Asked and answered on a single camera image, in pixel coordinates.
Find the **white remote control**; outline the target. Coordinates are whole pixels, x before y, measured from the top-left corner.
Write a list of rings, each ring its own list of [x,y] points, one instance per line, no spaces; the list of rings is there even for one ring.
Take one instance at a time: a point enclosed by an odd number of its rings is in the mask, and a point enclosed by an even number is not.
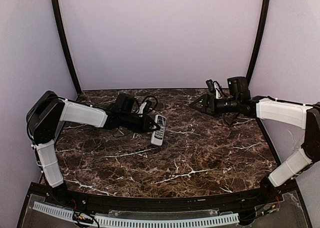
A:
[[[150,142],[153,145],[162,146],[167,119],[164,116],[156,115],[154,121],[159,126],[159,130],[152,133]]]

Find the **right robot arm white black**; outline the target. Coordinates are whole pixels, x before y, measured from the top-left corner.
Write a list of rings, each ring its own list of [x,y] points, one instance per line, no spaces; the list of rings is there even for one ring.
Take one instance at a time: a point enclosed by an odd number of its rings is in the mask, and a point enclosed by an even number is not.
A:
[[[210,93],[200,96],[190,107],[210,116],[239,113],[251,118],[293,125],[305,131],[303,144],[267,176],[265,186],[279,187],[320,160],[319,103],[302,104],[270,96],[252,97],[246,77],[228,78],[227,83],[228,96],[221,90],[218,82],[207,80]]]

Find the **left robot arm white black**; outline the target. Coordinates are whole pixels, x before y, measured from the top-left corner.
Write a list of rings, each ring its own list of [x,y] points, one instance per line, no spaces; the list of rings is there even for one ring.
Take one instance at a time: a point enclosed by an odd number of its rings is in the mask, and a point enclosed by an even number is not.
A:
[[[64,183],[55,152],[59,123],[79,123],[106,130],[124,127],[133,133],[156,132],[161,127],[149,116],[151,104],[147,98],[140,104],[135,97],[120,93],[114,103],[102,109],[46,91],[27,113],[26,132],[48,185],[56,188]]]

